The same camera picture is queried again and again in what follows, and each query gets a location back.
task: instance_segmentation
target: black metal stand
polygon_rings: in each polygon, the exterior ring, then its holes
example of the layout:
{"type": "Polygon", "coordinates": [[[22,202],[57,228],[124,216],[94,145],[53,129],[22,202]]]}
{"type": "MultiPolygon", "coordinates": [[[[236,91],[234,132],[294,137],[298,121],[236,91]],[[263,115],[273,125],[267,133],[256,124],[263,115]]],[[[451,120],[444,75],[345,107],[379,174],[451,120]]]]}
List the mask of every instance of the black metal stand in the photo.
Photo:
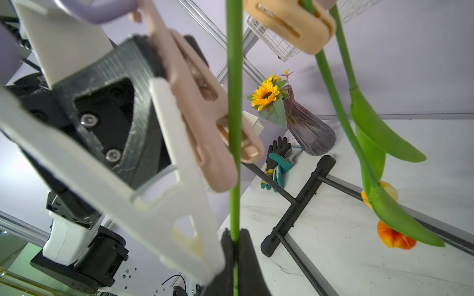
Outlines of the black metal stand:
{"type": "MultiPolygon", "coordinates": [[[[298,219],[306,205],[309,203],[313,195],[316,194],[316,191],[322,183],[326,183],[336,188],[337,190],[340,190],[360,201],[363,201],[360,192],[352,190],[346,186],[343,186],[333,180],[326,178],[326,176],[329,174],[335,164],[336,160],[331,156],[324,155],[323,157],[321,157],[316,166],[315,171],[311,173],[311,177],[308,179],[303,189],[299,192],[296,198],[293,198],[286,190],[281,188],[270,177],[268,177],[264,172],[262,172],[262,170],[260,170],[256,165],[243,163],[244,166],[254,172],[257,176],[261,177],[263,181],[268,183],[272,188],[274,188],[278,193],[280,193],[285,199],[287,199],[291,203],[290,207],[280,219],[276,227],[273,228],[270,235],[265,237],[264,241],[260,245],[262,253],[267,257],[271,257],[273,255],[273,252],[276,250],[276,248],[281,242],[288,251],[288,253],[290,253],[293,260],[295,260],[296,264],[301,269],[303,274],[310,281],[316,292],[321,296],[327,296],[328,294],[318,282],[318,280],[311,274],[308,267],[306,267],[303,261],[295,253],[293,248],[285,240],[285,235],[296,222],[296,220],[298,219]]],[[[473,243],[468,242],[460,237],[457,237],[447,231],[439,229],[429,223],[426,223],[419,219],[416,220],[430,231],[439,235],[439,237],[447,244],[450,244],[453,247],[460,249],[461,251],[466,252],[471,256],[474,256],[473,243]]]]}

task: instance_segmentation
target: white wire basket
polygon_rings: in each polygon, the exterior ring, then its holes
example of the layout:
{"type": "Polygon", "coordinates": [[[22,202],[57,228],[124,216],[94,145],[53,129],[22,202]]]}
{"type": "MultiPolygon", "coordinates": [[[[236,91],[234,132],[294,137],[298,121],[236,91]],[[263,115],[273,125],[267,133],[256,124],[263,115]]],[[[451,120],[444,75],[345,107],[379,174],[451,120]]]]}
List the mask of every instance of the white wire basket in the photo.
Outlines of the white wire basket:
{"type": "MultiPolygon", "coordinates": [[[[381,0],[340,0],[337,2],[337,8],[341,16],[342,23],[347,23],[351,19],[360,15],[381,0]]],[[[261,4],[258,7],[269,15],[273,15],[261,4]]],[[[260,24],[251,15],[247,17],[248,27],[258,36],[283,62],[300,52],[288,41],[281,38],[278,34],[260,24]]]]}
{"type": "MultiPolygon", "coordinates": [[[[273,15],[261,4],[259,4],[258,7],[264,12],[273,15]]],[[[258,38],[260,38],[283,62],[300,52],[299,48],[281,38],[280,35],[276,34],[274,31],[260,24],[251,15],[247,17],[246,22],[255,35],[257,35],[258,38]]]]}

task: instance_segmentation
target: green leaf on sunflower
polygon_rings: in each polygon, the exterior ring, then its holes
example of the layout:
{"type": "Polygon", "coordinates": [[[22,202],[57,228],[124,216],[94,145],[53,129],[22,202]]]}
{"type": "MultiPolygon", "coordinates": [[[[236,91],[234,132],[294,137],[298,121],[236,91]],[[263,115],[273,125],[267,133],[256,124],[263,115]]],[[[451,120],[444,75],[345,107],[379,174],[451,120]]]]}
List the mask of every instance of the green leaf on sunflower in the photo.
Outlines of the green leaf on sunflower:
{"type": "Polygon", "coordinates": [[[276,86],[278,87],[279,91],[282,91],[287,83],[288,83],[288,80],[282,80],[279,83],[277,83],[276,86]]]}
{"type": "Polygon", "coordinates": [[[286,128],[286,113],[282,99],[277,99],[273,103],[266,105],[258,114],[261,118],[279,127],[286,128]]]}

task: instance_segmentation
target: yellow flower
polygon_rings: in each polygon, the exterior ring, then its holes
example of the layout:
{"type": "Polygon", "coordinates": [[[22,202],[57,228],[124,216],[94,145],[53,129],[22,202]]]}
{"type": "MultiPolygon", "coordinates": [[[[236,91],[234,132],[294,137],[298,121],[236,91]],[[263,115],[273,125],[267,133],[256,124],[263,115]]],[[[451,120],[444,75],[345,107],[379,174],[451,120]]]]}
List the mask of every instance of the yellow flower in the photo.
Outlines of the yellow flower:
{"type": "Polygon", "coordinates": [[[273,74],[273,75],[270,75],[270,77],[268,77],[267,80],[265,80],[264,82],[272,82],[273,83],[273,80],[276,79],[276,82],[279,83],[280,81],[282,81],[282,79],[278,76],[276,76],[276,74],[273,74]]]}
{"type": "Polygon", "coordinates": [[[276,96],[279,94],[280,92],[277,86],[273,86],[271,81],[264,81],[262,82],[262,86],[252,95],[252,107],[259,105],[258,111],[260,111],[266,105],[276,101],[276,96]]]}
{"type": "Polygon", "coordinates": [[[287,80],[290,80],[290,78],[288,76],[290,76],[291,74],[293,74],[293,72],[289,73],[290,72],[290,69],[287,69],[287,70],[284,70],[285,71],[285,74],[282,74],[282,76],[285,76],[287,80]]]}

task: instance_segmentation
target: glass vase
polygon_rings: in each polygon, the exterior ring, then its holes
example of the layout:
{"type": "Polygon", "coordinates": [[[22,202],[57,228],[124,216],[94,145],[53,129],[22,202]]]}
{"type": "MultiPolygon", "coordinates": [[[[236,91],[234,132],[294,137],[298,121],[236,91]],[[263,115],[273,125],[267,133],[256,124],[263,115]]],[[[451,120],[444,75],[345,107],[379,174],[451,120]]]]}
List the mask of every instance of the glass vase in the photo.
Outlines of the glass vase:
{"type": "Polygon", "coordinates": [[[336,134],[327,124],[295,101],[291,85],[285,86],[290,95],[285,99],[286,124],[304,152],[312,156],[328,152],[336,141],[336,134]]]}

